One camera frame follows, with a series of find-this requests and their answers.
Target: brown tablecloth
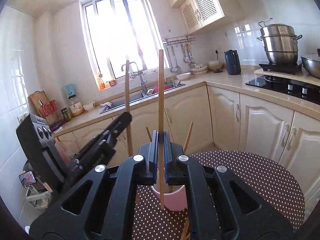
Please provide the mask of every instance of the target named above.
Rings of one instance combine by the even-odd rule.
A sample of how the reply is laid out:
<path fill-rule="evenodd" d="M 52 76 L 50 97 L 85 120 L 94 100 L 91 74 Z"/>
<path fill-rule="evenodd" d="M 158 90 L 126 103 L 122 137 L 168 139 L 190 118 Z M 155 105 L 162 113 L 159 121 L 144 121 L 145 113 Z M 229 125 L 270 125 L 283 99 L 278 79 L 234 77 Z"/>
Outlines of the brown tablecloth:
<path fill-rule="evenodd" d="M 278 163 L 247 152 L 215 151 L 191 155 L 202 165 L 230 168 L 236 175 L 276 208 L 296 231 L 304 220 L 304 195 L 295 178 Z M 135 206 L 133 239 L 179 239 L 187 211 L 161 210 L 150 186 L 139 186 L 140 203 Z"/>

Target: round metal bolt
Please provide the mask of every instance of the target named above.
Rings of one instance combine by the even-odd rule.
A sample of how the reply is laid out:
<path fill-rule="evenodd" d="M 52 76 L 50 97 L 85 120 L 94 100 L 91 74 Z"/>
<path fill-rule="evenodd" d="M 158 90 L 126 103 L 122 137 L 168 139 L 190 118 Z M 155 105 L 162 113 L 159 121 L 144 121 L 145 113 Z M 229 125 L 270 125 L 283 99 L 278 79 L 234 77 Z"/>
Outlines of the round metal bolt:
<path fill-rule="evenodd" d="M 105 167 L 104 165 L 102 165 L 102 164 L 97 165 L 97 166 L 94 168 L 94 170 L 95 170 L 96 172 L 103 172 L 105 169 L 106 169 L 106 167 Z"/>
<path fill-rule="evenodd" d="M 178 156 L 178 160 L 181 162 L 186 162 L 187 160 L 189 160 L 189 157 L 187 155 L 180 155 Z"/>
<path fill-rule="evenodd" d="M 140 162 L 143 160 L 143 156 L 141 154 L 137 154 L 133 157 L 133 160 L 135 160 L 136 162 Z"/>
<path fill-rule="evenodd" d="M 221 173 L 224 173 L 227 171 L 227 167 L 226 166 L 223 166 L 223 165 L 219 165 L 217 167 L 217 171 L 221 172 Z"/>

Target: black glass cooktop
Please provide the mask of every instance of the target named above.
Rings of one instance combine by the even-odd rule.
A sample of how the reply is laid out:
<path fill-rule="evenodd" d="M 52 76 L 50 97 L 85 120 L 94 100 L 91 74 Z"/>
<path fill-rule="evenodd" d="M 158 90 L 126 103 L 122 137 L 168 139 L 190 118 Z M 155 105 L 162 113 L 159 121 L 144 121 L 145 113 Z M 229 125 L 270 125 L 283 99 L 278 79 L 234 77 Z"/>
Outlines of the black glass cooktop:
<path fill-rule="evenodd" d="M 320 87 L 304 82 L 263 75 L 246 85 L 280 92 L 320 105 Z"/>

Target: pink cup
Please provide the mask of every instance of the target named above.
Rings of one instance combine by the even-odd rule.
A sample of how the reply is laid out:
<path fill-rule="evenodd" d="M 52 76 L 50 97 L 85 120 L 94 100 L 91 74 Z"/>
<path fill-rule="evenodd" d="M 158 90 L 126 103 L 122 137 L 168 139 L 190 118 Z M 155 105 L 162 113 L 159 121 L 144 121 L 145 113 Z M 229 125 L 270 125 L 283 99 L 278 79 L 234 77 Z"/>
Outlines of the pink cup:
<path fill-rule="evenodd" d="M 151 188 L 160 200 L 160 192 L 156 191 L 153 186 L 151 186 Z M 181 211 L 186 209 L 188 204 L 185 186 L 183 185 L 172 193 L 164 193 L 164 206 L 171 211 Z"/>

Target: smartphone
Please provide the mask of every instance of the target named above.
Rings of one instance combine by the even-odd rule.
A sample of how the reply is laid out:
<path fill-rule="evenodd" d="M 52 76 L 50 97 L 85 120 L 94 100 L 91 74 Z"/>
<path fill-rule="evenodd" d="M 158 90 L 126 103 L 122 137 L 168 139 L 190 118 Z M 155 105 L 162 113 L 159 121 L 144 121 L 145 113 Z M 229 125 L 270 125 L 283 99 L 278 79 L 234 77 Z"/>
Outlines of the smartphone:
<path fill-rule="evenodd" d="M 36 179 L 33 176 L 32 171 L 20 174 L 19 179 L 23 187 L 27 187 L 36 183 Z"/>

